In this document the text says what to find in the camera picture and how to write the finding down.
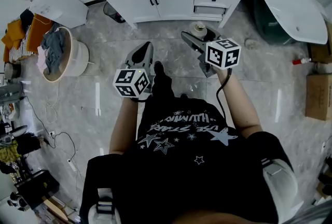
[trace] person's right arm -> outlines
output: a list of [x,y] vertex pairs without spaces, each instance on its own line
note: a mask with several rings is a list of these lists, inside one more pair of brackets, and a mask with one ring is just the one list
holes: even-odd
[[[216,69],[216,71],[220,83],[224,83],[227,77],[227,70]],[[253,133],[261,132],[262,128],[257,111],[235,74],[230,76],[223,91],[235,128],[245,138],[248,138]]]

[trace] black t-shirt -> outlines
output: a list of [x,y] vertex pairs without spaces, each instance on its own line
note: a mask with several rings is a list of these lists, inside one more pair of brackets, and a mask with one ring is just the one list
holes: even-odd
[[[204,100],[151,99],[132,148],[89,161],[81,213],[88,208],[87,197],[91,200],[87,189],[99,185],[112,189],[122,224],[171,223],[195,210],[277,223],[262,175],[266,160],[272,159],[290,165],[275,136],[259,132],[243,138]],[[96,170],[103,178],[98,184],[92,176]]]

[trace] white cube with black markers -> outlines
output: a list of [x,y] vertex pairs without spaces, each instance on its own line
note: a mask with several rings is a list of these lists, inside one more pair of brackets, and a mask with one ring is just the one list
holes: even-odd
[[228,69],[238,65],[240,54],[241,46],[230,38],[206,43],[206,63],[220,69]]
[[113,86],[122,97],[139,97],[150,84],[144,69],[118,69]]

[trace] cardboard box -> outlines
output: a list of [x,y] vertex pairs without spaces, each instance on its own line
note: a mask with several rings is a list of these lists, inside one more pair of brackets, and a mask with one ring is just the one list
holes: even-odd
[[326,23],[328,40],[325,45],[309,44],[312,62],[332,63],[332,24]]
[[332,74],[307,76],[306,116],[332,120]]

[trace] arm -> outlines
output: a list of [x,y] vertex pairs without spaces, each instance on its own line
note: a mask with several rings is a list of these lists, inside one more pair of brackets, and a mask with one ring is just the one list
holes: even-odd
[[110,138],[109,153],[123,154],[135,142],[139,104],[130,98],[122,101],[120,113]]
[[[227,70],[216,70],[220,83],[227,77]],[[234,74],[224,87],[224,94],[235,128],[248,138],[255,132],[262,131],[257,111]]]

